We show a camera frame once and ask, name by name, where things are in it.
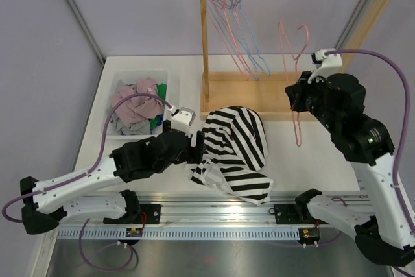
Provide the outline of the black white striped tank top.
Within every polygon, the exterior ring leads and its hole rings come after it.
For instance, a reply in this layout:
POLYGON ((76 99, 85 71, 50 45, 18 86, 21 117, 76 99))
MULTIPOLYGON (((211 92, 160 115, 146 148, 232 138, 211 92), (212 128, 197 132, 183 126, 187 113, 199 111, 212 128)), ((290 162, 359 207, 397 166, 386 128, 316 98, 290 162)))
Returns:
POLYGON ((206 150, 198 164, 186 166, 190 180, 256 206, 270 202, 274 181, 261 172, 268 145, 259 114, 242 106, 214 110, 202 132, 206 150))

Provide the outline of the pink wire hanger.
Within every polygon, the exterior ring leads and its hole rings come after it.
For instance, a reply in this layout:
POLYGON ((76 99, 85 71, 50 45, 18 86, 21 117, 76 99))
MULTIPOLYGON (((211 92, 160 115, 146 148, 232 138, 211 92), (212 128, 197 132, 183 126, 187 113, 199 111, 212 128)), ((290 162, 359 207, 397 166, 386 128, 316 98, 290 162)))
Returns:
POLYGON ((239 4, 239 0, 231 0, 231 11, 234 16, 234 20, 239 28, 239 33, 241 34, 240 45, 242 49, 245 51, 247 58, 249 59, 251 66, 250 66, 250 74, 254 80, 259 79, 259 66, 255 58, 252 56, 248 41, 245 36, 242 20, 239 18, 239 13, 237 10, 237 5, 239 4))
POLYGON ((248 80, 251 77, 245 71, 245 61, 241 63, 241 56, 243 56, 243 54, 240 48, 234 46, 234 44, 237 43, 233 38, 236 33, 231 27, 230 16, 228 15, 228 13, 231 14, 231 12, 228 10, 229 4, 230 0, 208 0, 210 9, 209 17, 217 32, 220 33, 222 41, 237 69, 243 76, 246 77, 246 80, 248 80))
MULTIPOLYGON (((294 49, 292 48, 291 42, 285 32, 285 27, 281 21, 278 22, 278 36, 279 36, 279 43, 280 43, 280 48, 281 48, 281 56, 283 59, 283 68, 284 68, 286 82, 289 81, 289 76, 288 76, 289 72, 287 70, 287 63, 285 59, 284 44, 285 43, 287 44, 290 56, 292 58, 292 61, 294 62, 294 72, 299 73, 298 62, 301 56, 303 55, 304 51, 309 45, 309 28, 305 24, 302 24, 297 28, 297 30, 302 30, 302 29, 305 31, 305 43, 302 49, 300 50, 300 52, 297 54, 294 54, 294 49)), ((291 112, 291 117, 292 117, 292 125, 293 125, 293 130, 294 130, 295 143, 297 147, 301 147, 302 146, 302 128, 301 128, 301 123, 300 123, 300 114, 295 113, 292 109, 290 110, 291 110, 290 112, 291 112)))

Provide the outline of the pink tank top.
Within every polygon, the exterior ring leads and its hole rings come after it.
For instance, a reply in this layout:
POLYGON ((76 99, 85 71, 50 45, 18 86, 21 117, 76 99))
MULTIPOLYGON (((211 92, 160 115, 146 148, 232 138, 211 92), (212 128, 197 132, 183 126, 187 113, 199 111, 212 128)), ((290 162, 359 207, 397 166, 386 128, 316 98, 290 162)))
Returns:
MULTIPOLYGON (((137 93, 146 93, 157 95, 165 99, 167 94, 167 85, 158 84, 153 78, 137 79, 135 84, 127 85, 121 82, 115 94, 109 96, 109 101, 114 107, 122 99, 129 95, 137 93)), ((130 127, 135 123, 147 119, 155 119, 164 112, 164 104, 152 97, 134 97, 124 102, 115 113, 118 115, 124 126, 130 127)))

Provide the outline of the grey tank top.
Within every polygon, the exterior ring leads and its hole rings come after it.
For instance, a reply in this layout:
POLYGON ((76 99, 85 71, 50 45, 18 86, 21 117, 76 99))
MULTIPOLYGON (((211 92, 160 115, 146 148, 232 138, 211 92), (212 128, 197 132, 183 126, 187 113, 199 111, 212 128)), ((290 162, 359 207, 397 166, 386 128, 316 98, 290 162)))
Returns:
POLYGON ((114 117, 114 126, 118 133, 121 135, 121 130, 128 131, 130 135, 149 135, 150 134, 150 121, 149 119, 135 123, 130 127, 124 126, 118 115, 115 113, 114 117))

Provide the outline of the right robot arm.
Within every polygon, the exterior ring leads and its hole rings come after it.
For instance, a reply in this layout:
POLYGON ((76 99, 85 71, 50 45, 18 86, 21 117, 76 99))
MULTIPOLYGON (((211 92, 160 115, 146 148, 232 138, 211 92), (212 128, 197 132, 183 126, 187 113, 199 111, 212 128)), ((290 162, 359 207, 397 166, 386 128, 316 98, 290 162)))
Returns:
POLYGON ((292 110, 310 112, 329 132, 374 210, 373 215, 364 216, 310 189, 295 199, 297 220, 330 224, 352 238, 374 264, 404 267, 413 262, 414 231, 393 187, 394 145, 384 124, 364 113, 365 87, 353 75, 336 73, 324 78, 304 71, 285 93, 292 110))

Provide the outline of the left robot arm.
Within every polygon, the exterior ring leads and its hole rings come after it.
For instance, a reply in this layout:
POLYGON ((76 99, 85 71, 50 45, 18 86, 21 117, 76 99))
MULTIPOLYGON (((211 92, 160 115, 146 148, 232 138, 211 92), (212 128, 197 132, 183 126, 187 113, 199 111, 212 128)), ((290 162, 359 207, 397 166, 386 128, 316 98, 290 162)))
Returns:
POLYGON ((106 197, 93 196, 92 192, 150 178, 171 165, 201 162, 206 149, 203 132, 186 134, 171 128, 168 121, 163 129, 158 136, 125 143, 90 170, 46 181, 31 176, 22 179, 21 218, 26 233, 43 234, 75 219, 100 219, 105 224, 142 221, 135 192, 124 190, 106 197))

